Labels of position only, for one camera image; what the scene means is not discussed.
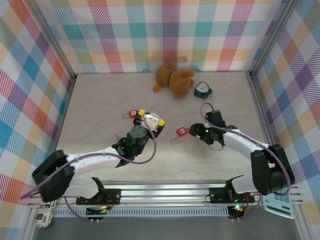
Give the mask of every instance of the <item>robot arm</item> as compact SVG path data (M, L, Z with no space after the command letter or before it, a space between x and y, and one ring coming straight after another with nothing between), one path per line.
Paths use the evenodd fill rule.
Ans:
M135 162L150 138L157 138L165 127L165 122L155 113L139 110L133 120L134 126L126 137L103 150L84 154L64 154L54 151L34 172L32 177L44 202L51 202L60 197L82 197L97 201L105 198L105 189L96 177L79 178L80 175L105 168L119 168Z
M244 135L235 126L226 126L219 110L207 112L205 119L218 128L211 127L207 123L195 123L190 127L189 133L199 137L200 140L208 145L218 141L222 146L233 148L251 161L250 175L235 177L226 182L225 189L230 193L230 198L252 192L268 195L288 187L285 174L280 165L264 148L271 150L279 158L289 176L291 185L295 183L295 178L283 147L278 144L269 145L260 142L254 144L249 136Z

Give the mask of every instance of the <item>plaid backdrop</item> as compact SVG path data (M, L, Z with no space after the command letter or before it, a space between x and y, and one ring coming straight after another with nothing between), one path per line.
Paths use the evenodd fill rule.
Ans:
M320 0L301 0L258 74L273 135L320 236Z
M0 240L18 239L31 173L54 150L72 82L22 0L0 0Z
M37 0L77 73L149 73L168 61L198 72L243 71L280 2Z
M273 18L272 18L272 21L267 29L267 31L265 32L263 38L262 38L262 41L260 42L260 45L259 45L259 48L257 49L254 57L253 57L253 60L250 64L250 67L249 67L249 72L252 71L257 63L257 60L259 59L261 53L262 53L262 50L264 49L264 47L266 46L269 38L270 38L270 35L272 34L272 32L274 31L275 27L276 27L276 23L277 21L279 20L281 14L282 14L282 11L284 10L285 6L287 5L289 0L281 0L281 3L279 5L279 7L277 8L276 10L276 13L274 14Z

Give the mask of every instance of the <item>calculator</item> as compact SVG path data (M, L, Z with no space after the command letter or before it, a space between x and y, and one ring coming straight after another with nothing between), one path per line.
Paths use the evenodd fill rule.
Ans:
M287 188L283 188L276 193L283 194L287 191ZM263 196L264 209L270 213L280 215L289 219L294 219L295 215L291 203L290 194L286 196L279 196L274 193Z

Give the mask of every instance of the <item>table surface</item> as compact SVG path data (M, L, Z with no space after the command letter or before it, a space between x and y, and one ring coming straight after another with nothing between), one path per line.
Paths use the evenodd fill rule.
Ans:
M117 142L115 135L125 137L133 126L132 119L122 115L130 110L155 112L165 121L157 139L157 153L148 164L101 169L82 175L101 180L226 180L251 171L250 161L235 150L225 147L212 151L197 137L187 135L176 144L170 143L180 127L203 123L200 106L204 102L220 110L227 125L237 126L243 133L263 142L264 137L243 72L201 72L194 76L195 85L205 81L213 97L174 99L168 88L153 93L153 73L80 74L67 109L57 149L66 154L82 154L110 147ZM219 143L212 148L219 149ZM151 156L153 141L135 161Z

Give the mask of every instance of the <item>brown teddy bear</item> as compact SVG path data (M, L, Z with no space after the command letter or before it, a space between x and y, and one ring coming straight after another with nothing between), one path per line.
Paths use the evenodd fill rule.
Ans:
M169 86L175 93L174 98L183 98L186 96L194 80L191 78L195 75L194 70L173 70L177 64L169 62L165 66L159 67L155 72L156 84L153 87L153 92L157 93L162 87Z

